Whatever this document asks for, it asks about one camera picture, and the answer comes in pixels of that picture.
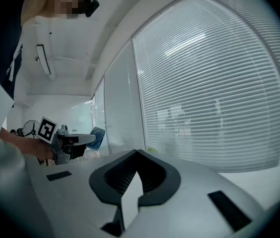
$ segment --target fan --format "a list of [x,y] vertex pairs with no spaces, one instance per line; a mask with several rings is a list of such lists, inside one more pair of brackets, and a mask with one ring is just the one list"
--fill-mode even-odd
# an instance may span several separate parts
[[25,137],[37,137],[37,131],[39,130],[40,123],[35,120],[30,120],[23,126],[23,135]]

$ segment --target black headphone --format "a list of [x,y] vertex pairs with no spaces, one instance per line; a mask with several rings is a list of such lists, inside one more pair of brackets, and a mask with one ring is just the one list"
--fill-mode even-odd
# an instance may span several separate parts
[[85,11],[86,17],[89,18],[98,7],[99,7],[99,2],[97,0],[91,1],[88,6],[88,9]]
[[85,11],[86,17],[89,18],[98,7],[99,7],[99,2],[97,0],[91,1],[87,7],[87,10]]

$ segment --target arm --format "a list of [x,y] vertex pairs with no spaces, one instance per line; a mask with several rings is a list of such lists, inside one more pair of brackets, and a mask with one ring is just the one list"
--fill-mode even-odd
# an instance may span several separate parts
[[53,159],[53,151],[49,144],[40,139],[19,137],[1,128],[0,139],[16,146],[23,154],[31,154],[39,159]]

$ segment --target hand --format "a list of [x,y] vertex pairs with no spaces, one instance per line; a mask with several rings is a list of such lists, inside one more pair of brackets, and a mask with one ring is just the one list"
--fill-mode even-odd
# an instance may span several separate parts
[[39,159],[53,159],[51,146],[41,139],[18,137],[13,144],[24,154],[31,154]]

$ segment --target ceiling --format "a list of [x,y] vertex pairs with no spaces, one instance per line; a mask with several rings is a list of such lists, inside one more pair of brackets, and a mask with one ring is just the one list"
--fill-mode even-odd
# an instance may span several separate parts
[[111,34],[139,0],[98,1],[100,7],[90,18],[85,15],[76,19],[36,17],[23,26],[20,71],[29,83],[47,79],[41,64],[35,60],[37,44],[44,45],[55,78],[92,78]]

